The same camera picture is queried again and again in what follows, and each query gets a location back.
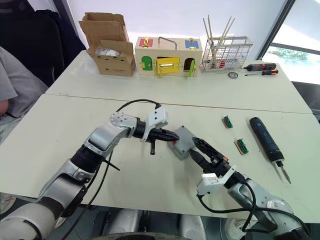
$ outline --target floor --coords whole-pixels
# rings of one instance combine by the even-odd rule
[[[3,215],[0,215],[0,218],[5,217],[10,212],[14,211],[18,207],[28,203],[25,200],[17,199],[14,203],[12,208],[9,212],[6,212]],[[61,239],[65,233],[70,229],[72,224],[81,214],[83,208],[79,207],[76,212],[69,217],[65,223],[56,228],[48,240],[59,240]],[[97,214],[101,211],[106,211],[111,213],[111,221],[112,216],[115,216],[118,208],[111,208],[111,207],[103,207],[103,206],[93,206],[91,209],[87,210],[83,215],[82,219],[76,225],[75,229],[71,232],[68,236],[67,240],[86,240],[92,236],[92,231],[94,227],[94,221]],[[222,233],[220,232],[220,223],[221,218],[219,217],[201,217],[202,222],[206,231],[206,236],[208,240],[227,240],[227,237],[223,231],[223,218],[222,218]],[[157,232],[157,233],[168,233],[168,234],[179,234],[178,229],[178,215],[174,213],[167,213],[167,212],[150,212],[150,232]],[[104,227],[103,233],[105,234],[108,229],[109,223],[107,223]],[[320,224],[309,224],[311,229],[312,240],[320,239]],[[262,229],[259,224],[254,225],[254,229]],[[271,240],[272,238],[267,234],[261,233],[248,233],[246,235],[246,240]]]

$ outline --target gray metal block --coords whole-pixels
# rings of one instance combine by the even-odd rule
[[[192,138],[195,137],[195,135],[185,126],[179,127],[174,132],[180,139],[178,141],[169,141],[167,142],[167,145],[180,160],[183,160],[189,155],[190,149],[195,147],[195,144],[192,141]]]

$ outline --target person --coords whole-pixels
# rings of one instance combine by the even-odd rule
[[[47,89],[39,78],[0,46],[0,145]],[[0,193],[0,214],[8,211],[15,200],[11,194]]]

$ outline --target small circuit board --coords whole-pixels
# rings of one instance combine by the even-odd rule
[[[235,144],[236,148],[239,150],[241,155],[249,153],[249,150],[247,149],[247,147],[242,139],[238,139],[238,140],[234,141],[234,144]]]
[[[232,125],[230,119],[228,116],[225,116],[224,118],[221,119],[223,122],[223,125],[225,126],[226,129],[232,129],[234,126]]]

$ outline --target screwdriver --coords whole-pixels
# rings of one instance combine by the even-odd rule
[[[264,70],[273,70],[277,67],[275,63],[264,63],[264,64],[249,64],[243,69],[248,71],[264,71]]]
[[[254,73],[254,74],[246,74],[245,76],[250,76],[250,75],[276,75],[278,74],[279,71],[277,69],[275,70],[267,70],[267,71],[262,71],[262,73]]]
[[[285,158],[273,138],[270,136],[264,123],[258,117],[251,118],[249,122],[271,163],[276,164],[279,168],[281,168],[285,179],[287,179],[287,181],[291,184],[290,177],[284,169],[283,161]]]

